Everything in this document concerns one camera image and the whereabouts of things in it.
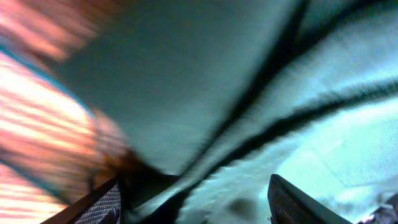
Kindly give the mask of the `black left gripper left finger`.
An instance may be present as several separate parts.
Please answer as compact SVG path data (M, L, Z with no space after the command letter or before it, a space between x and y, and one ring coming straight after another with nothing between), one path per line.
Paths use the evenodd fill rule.
M121 191L115 177L41 224L120 224Z

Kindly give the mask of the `green cloth bag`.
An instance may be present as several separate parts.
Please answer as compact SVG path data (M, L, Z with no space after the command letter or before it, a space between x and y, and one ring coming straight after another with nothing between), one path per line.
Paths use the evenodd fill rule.
M266 223L278 174L396 223L397 2L2 1L1 163L23 210L117 177L120 223Z

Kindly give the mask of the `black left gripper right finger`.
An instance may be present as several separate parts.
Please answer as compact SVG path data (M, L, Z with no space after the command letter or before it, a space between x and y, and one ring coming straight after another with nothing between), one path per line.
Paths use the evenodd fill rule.
M267 191L272 224L351 224L278 174Z

